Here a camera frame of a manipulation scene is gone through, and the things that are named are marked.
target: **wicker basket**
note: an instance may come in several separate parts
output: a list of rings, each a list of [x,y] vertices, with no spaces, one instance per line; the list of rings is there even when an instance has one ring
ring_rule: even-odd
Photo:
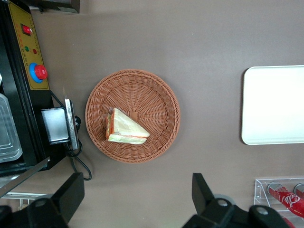
[[[108,142],[104,114],[119,108],[150,133],[142,145]],[[89,135],[107,156],[121,162],[147,162],[173,143],[180,126],[180,107],[170,87],[158,76],[127,69],[101,80],[91,92],[85,111]]]

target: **red button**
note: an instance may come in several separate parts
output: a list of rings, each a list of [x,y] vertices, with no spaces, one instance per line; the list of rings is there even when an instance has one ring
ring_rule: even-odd
[[[40,80],[46,79],[48,77],[48,72],[43,65],[35,66],[34,71],[35,71],[37,78],[39,78]]]
[[[32,31],[30,30],[30,28],[29,28],[28,26],[25,26],[25,25],[21,25],[21,27],[22,27],[22,32],[23,32],[24,34],[30,36],[30,34],[31,34],[31,32],[32,32]]]

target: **black wire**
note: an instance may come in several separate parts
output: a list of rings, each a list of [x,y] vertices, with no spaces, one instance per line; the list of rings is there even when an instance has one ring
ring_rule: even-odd
[[[84,180],[86,181],[89,181],[89,180],[91,180],[92,179],[92,172],[90,171],[90,169],[89,169],[89,167],[87,167],[87,165],[82,161],[82,160],[80,160],[80,158],[78,158],[78,156],[81,154],[81,152],[82,152],[82,143],[80,142],[80,140],[78,140],[78,142],[79,142],[79,151],[77,152],[77,153],[74,153],[74,150],[71,150],[70,148],[69,148],[69,146],[68,146],[68,144],[66,143],[66,147],[67,147],[67,152],[66,152],[66,155],[67,155],[67,157],[69,157],[70,158],[70,160],[71,160],[71,165],[72,165],[72,168],[73,168],[73,170],[74,170],[74,172],[78,172],[78,170],[77,170],[77,168],[76,168],[76,166],[75,166],[75,163],[74,163],[74,160],[73,160],[73,158],[75,158],[85,169],[86,169],[86,171],[88,172],[88,174],[89,174],[89,177],[88,178],[85,178],[84,177]]]
[[[61,101],[58,99],[58,97],[56,97],[56,95],[52,92],[52,90],[50,90],[52,97],[58,102],[58,104],[60,104],[61,107],[65,107],[63,105],[63,103],[61,103]]]
[[[51,95],[53,96],[53,98],[58,102],[58,104],[60,104],[61,107],[64,108],[65,106],[61,103],[61,101],[58,99],[58,97],[56,97],[56,95],[51,90],[50,90],[50,92],[51,92]],[[89,181],[89,180],[92,179],[92,173],[91,173],[89,167],[87,167],[87,165],[84,164],[84,162],[82,160],[80,160],[80,158],[78,158],[78,156],[81,154],[82,148],[83,148],[82,143],[80,142],[80,140],[78,140],[78,142],[79,142],[79,151],[77,153],[74,153],[75,150],[71,150],[70,147],[68,146],[68,144],[65,143],[65,147],[66,147],[66,150],[67,150],[66,155],[71,160],[71,165],[72,165],[72,168],[73,168],[74,172],[78,172],[78,171],[77,171],[77,168],[75,166],[73,158],[75,158],[86,169],[86,171],[89,173],[89,177],[88,178],[84,177],[84,180]]]

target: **power cord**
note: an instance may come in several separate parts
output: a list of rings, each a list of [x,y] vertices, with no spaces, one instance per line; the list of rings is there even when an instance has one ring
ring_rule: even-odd
[[[57,103],[60,104],[61,107],[65,108],[65,106],[61,103],[61,101],[57,98],[57,96],[52,91],[51,91],[51,95],[57,101]],[[76,129],[77,129],[77,133],[78,133],[78,130],[79,130],[80,124],[81,124],[81,119],[78,116],[75,116],[75,119],[76,119]],[[82,148],[83,148],[82,143],[80,142],[80,140],[78,140],[78,142],[79,142],[78,151],[77,150],[71,150],[68,143],[67,142],[65,143],[66,156],[70,158],[71,165],[72,165],[72,168],[73,168],[74,172],[78,172],[78,170],[75,166],[75,163],[74,163],[73,159],[76,159],[86,169],[86,171],[89,174],[89,177],[84,178],[84,180],[89,181],[89,180],[92,179],[92,172],[90,171],[89,167],[87,167],[87,165],[84,164],[84,162],[82,160],[80,160],[80,158],[78,158],[78,156],[81,154]]]

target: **white bread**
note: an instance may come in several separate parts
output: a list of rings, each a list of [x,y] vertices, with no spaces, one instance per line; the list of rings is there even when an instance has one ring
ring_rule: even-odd
[[[108,115],[106,138],[111,142],[143,144],[150,134],[138,123],[114,108]]]

